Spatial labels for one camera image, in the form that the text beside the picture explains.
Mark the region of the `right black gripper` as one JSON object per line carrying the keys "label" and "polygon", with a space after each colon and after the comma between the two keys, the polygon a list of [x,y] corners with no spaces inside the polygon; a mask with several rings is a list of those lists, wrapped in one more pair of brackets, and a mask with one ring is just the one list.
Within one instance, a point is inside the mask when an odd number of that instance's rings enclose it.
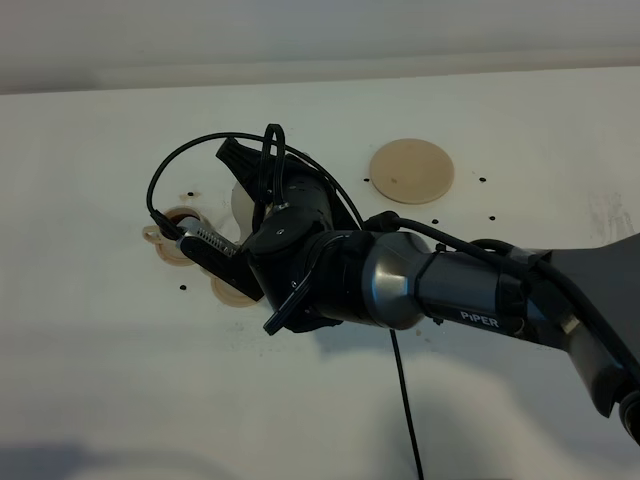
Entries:
{"label": "right black gripper", "polygon": [[[252,200],[272,200],[277,156],[263,158],[227,138],[216,157]],[[274,314],[264,330],[305,333],[343,322],[371,325],[362,278],[373,234],[355,222],[321,174],[291,159],[284,167],[285,206],[275,207],[247,240],[247,260]]]}

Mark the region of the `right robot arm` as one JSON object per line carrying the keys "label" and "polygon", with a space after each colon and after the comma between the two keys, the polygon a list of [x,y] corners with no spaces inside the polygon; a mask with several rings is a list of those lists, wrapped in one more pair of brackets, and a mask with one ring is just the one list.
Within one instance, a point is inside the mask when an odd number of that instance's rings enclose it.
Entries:
{"label": "right robot arm", "polygon": [[593,249],[524,250],[465,242],[387,211],[357,224],[334,187],[297,155],[228,139],[218,158],[264,202],[243,261],[273,307],[269,334],[345,321],[406,330],[452,321],[566,352],[596,410],[639,434],[639,239]]}

